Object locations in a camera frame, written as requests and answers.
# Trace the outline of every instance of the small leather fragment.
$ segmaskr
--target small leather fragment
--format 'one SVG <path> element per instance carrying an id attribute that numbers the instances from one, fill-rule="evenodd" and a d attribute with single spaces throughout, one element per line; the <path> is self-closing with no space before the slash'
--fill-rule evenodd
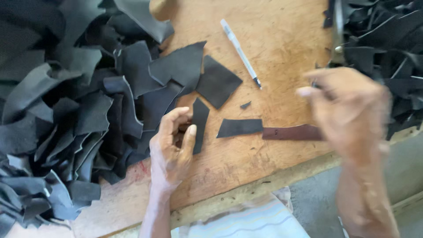
<path id="1" fill-rule="evenodd" d="M 192 92 L 198 84 L 206 42 L 197 42 L 177 49 L 165 57 L 154 60 L 149 65 L 153 79 L 165 86 L 173 79 L 185 86 L 181 95 Z"/>
<path id="2" fill-rule="evenodd" d="M 263 123 L 261 119 L 223 119 L 216 138 L 252 134 L 261 131 L 263 131 Z"/>
<path id="3" fill-rule="evenodd" d="M 294 127 L 264 127 L 265 140 L 323 141 L 318 127 L 302 124 Z"/>
<path id="4" fill-rule="evenodd" d="M 206 122 L 209 116 L 210 109 L 197 97 L 192 105 L 193 115 L 192 124 L 197 125 L 197 134 L 195 135 L 195 146 L 193 155 L 201 152 L 203 145 L 204 130 L 206 129 Z"/>
<path id="5" fill-rule="evenodd" d="M 242 109 L 246 109 L 246 108 L 247 108 L 250 104 L 251 104 L 251 101 L 249 101 L 249 102 L 247 102 L 247 103 L 245 103 L 245 104 L 241 105 L 241 106 L 240 106 L 240 108 L 242 108 Z"/>
<path id="6" fill-rule="evenodd" d="M 104 87 L 108 93 L 123 93 L 122 100 L 122 133 L 141 138 L 144 124 L 135 114 L 134 95 L 125 76 L 107 77 L 104 79 Z"/>
<path id="7" fill-rule="evenodd" d="M 206 55 L 204 74 L 200 77 L 196 91 L 219 109 L 241 83 L 242 80 L 238 76 Z"/>

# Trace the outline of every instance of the black leather scrap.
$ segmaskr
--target black leather scrap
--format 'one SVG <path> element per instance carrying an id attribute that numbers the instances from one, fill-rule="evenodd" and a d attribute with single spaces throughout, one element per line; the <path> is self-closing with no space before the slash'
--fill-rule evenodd
<path id="1" fill-rule="evenodd" d="M 343 0 L 344 55 L 349 67 L 386 85 L 392 95 L 387 140 L 423 122 L 423 2 Z M 334 0 L 325 11 L 332 25 Z"/>

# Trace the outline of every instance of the pen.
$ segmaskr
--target pen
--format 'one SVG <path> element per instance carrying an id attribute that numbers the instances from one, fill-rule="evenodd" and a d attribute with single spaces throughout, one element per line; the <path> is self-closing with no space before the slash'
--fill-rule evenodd
<path id="1" fill-rule="evenodd" d="M 241 50 L 241 46 L 239 45 L 239 42 L 236 39 L 235 34 L 232 32 L 231 28 L 229 27 L 228 23 L 225 21 L 225 19 L 222 19 L 220 21 L 220 24 L 222 25 L 223 30 L 225 30 L 226 35 L 228 36 L 229 40 L 232 42 L 233 46 L 235 47 L 236 51 L 238 52 L 238 55 L 241 57 L 242 62 L 244 62 L 244 65 L 247 68 L 248 72 L 250 73 L 251 77 L 253 78 L 254 82 L 257 84 L 257 86 L 260 89 L 262 89 L 261 84 L 260 84 L 260 80 L 258 80 L 257 75 L 255 74 L 255 72 L 253 70 L 253 67 L 251 67 L 250 62 L 248 61 L 244 52 Z"/>

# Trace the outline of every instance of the wooden board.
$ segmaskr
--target wooden board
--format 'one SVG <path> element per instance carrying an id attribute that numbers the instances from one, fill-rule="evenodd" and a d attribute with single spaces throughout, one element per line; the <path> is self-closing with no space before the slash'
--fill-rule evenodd
<path id="1" fill-rule="evenodd" d="M 216 110 L 206 100 L 210 115 L 202 152 L 188 179 L 171 199 L 172 209 L 268 176 L 330 151 L 325 142 L 264 141 L 261 134 L 216 139 L 223 118 L 263 119 L 265 127 L 313 123 L 307 102 L 295 90 L 307 86 L 301 74 L 329 59 L 330 30 L 323 30 L 326 0 L 174 0 L 171 16 L 175 34 L 164 44 L 165 54 L 207 40 L 205 54 L 236 73 L 244 82 Z M 249 58 L 263 90 L 248 74 L 220 20 L 225 18 Z M 197 93 L 179 104 L 192 104 Z M 252 101 L 242 110 L 239 106 Z M 102 184 L 100 201 L 71 222 L 78 238 L 99 237 L 142 221 L 148 202 L 150 161 L 128 170 L 119 184 Z M 57 229 L 65 237 L 65 231 Z"/>

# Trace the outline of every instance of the red stain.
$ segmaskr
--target red stain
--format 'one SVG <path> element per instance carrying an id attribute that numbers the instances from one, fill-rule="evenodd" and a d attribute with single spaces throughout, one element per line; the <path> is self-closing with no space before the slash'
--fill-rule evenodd
<path id="1" fill-rule="evenodd" d="M 140 162 L 140 164 L 141 164 L 141 169 L 143 170 L 143 172 L 144 172 L 145 174 L 147 174 L 147 173 L 148 173 L 147 168 L 144 166 L 144 164 L 143 164 L 143 162 L 142 162 L 142 161 Z"/>

